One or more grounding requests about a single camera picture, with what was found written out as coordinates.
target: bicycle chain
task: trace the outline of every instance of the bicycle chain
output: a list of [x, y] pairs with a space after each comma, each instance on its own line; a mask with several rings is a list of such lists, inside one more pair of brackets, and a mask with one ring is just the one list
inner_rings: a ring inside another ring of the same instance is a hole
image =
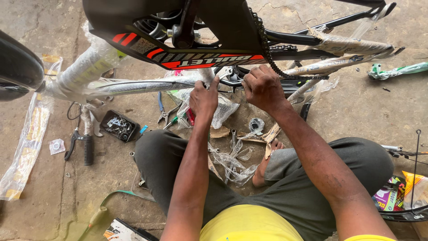
[[278, 66], [275, 64], [275, 62], [273, 61], [272, 55], [270, 53], [271, 50], [274, 50], [274, 48], [269, 47], [267, 34], [265, 32], [265, 27], [263, 26], [263, 20], [259, 16], [257, 16], [257, 13], [253, 12], [253, 10], [251, 8], [249, 8], [249, 9], [250, 9], [251, 15], [253, 15], [253, 19], [254, 19], [254, 22], [256, 24], [260, 38], [262, 39], [262, 47], [265, 50], [265, 57], [267, 58], [269, 65], [275, 71], [275, 73], [277, 73], [279, 76], [283, 77], [286, 80], [308, 80], [308, 79], [328, 79], [329, 78], [328, 76], [287, 75], [284, 72], [282, 72], [278, 68]]

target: concrete floor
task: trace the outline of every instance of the concrete floor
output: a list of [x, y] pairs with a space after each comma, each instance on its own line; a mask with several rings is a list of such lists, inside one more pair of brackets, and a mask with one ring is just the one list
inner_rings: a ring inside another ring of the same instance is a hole
[[[319, 3], [309, 1], [250, 0], [250, 7], [263, 18], [265, 27], [282, 32], [295, 32], [306, 25], [317, 25], [332, 19], [366, 10], [352, 4], [326, 0]], [[406, 46], [397, 57], [384, 60], [384, 69], [392, 69], [427, 61], [428, 21], [427, 0], [399, 0], [394, 11], [376, 23], [364, 39], [388, 42], [395, 46]], [[34, 52], [59, 55], [64, 58], [63, 70], [89, 46], [82, 23], [86, 20], [80, 0], [1, 0], [0, 29]], [[334, 34], [350, 36], [359, 23], [338, 27]], [[416, 129], [422, 130], [421, 143], [428, 143], [428, 82], [427, 73], [402, 75], [386, 81], [371, 82], [366, 71], [371, 63], [358, 67], [344, 68], [334, 74], [339, 84], [336, 89], [325, 92], [319, 102], [312, 106], [308, 123], [326, 141], [358, 136], [384, 145], [399, 145], [405, 150], [415, 151]], [[143, 62], [120, 69], [118, 78], [147, 79], [162, 77], [165, 70]], [[18, 144], [18, 137], [24, 124], [25, 114], [31, 94], [0, 105], [0, 175], [10, 166]], [[173, 101], [164, 95], [167, 110]], [[83, 166], [83, 146], [77, 144], [73, 156], [64, 162], [63, 154], [51, 156], [48, 142], [61, 138], [69, 147], [69, 139], [76, 122], [65, 117], [69, 103], [55, 102], [42, 149], [27, 185], [19, 201], [1, 201], [0, 240], [76, 240], [85, 229], [87, 222], [107, 194], [115, 190], [130, 190], [137, 169], [128, 153], [134, 143], [123, 144], [104, 136], [95, 138], [95, 163]], [[97, 118], [114, 109], [140, 123], [150, 130], [160, 129], [156, 124], [159, 116], [156, 93], [132, 96], [117, 96], [107, 106], [95, 111]], [[265, 130], [273, 125], [273, 120], [262, 111], [253, 112], [247, 105], [239, 109], [223, 124], [248, 131], [248, 121], [260, 117], [266, 122]], [[186, 138], [188, 130], [171, 130]], [[287, 147], [291, 147], [284, 133], [278, 137]], [[230, 137], [212, 140], [214, 147], [228, 152]], [[245, 166], [259, 163], [264, 154], [264, 145], [255, 146], [255, 153]], [[420, 151], [428, 151], [428, 145]], [[394, 159], [395, 172], [412, 171], [413, 162], [404, 158]], [[428, 175], [428, 169], [420, 166], [419, 174]], [[251, 183], [242, 188], [234, 188], [242, 195], [252, 195], [262, 190]], [[102, 224], [91, 231], [86, 240], [105, 240], [102, 236], [110, 222], [118, 217], [131, 226], [141, 227], [160, 237], [166, 218], [156, 203], [126, 194], [115, 194], [106, 204], [109, 214]], [[391, 223], [393, 232], [400, 240], [416, 240], [417, 235], [411, 225]]]

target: screwdriver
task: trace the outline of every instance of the screwdriver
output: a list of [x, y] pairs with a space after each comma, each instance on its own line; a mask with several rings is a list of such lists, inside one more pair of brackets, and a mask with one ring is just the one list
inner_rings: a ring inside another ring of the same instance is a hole
[[171, 122], [169, 122], [163, 129], [167, 129], [169, 126], [171, 126], [172, 124], [175, 124], [178, 121], [178, 115], [176, 115], [174, 117], [174, 119], [171, 120]]

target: black grip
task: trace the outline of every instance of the black grip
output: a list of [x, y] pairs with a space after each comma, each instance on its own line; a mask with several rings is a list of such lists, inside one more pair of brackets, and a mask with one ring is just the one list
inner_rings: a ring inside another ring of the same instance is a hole
[[90, 166], [94, 163], [94, 143], [92, 140], [83, 141], [85, 148], [84, 166]]

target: man's right hand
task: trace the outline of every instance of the man's right hand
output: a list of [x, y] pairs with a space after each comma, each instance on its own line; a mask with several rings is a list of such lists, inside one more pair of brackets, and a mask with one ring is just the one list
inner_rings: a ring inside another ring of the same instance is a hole
[[254, 67], [242, 81], [247, 102], [266, 111], [271, 116], [275, 112], [292, 108], [284, 96], [279, 76], [265, 64]]

